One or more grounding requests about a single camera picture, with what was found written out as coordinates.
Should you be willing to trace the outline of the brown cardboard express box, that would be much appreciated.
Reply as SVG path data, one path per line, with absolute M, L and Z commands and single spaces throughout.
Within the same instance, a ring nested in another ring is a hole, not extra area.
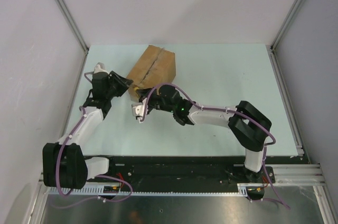
M 149 45 L 127 76 L 127 79 L 133 80 L 133 84 L 128 89 L 130 99 L 138 102 L 133 87 L 152 88 L 159 83 L 173 82 L 175 76 L 175 53 Z

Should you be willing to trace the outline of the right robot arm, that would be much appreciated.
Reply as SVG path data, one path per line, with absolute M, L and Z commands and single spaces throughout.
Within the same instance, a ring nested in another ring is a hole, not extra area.
M 152 110 L 171 113 L 182 125 L 213 125 L 228 128 L 245 148 L 243 175 L 249 182 L 262 177 L 266 148 L 276 139 L 270 129 L 271 121 L 255 106 L 241 101 L 233 107 L 204 106 L 193 101 L 181 88 L 160 83 L 153 88 L 134 88 L 138 103 L 132 105 L 134 117 L 144 122 Z

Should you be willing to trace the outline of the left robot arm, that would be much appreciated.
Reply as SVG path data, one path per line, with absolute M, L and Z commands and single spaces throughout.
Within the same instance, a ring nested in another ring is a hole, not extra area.
M 57 188 L 62 193 L 63 188 L 82 189 L 89 179 L 97 176 L 107 182 L 116 177 L 117 169 L 106 157 L 86 159 L 81 148 L 106 118 L 112 99 L 121 97 L 132 83 L 113 71 L 92 73 L 91 89 L 79 108 L 79 120 L 57 142 L 45 144 L 42 150 L 45 186 Z

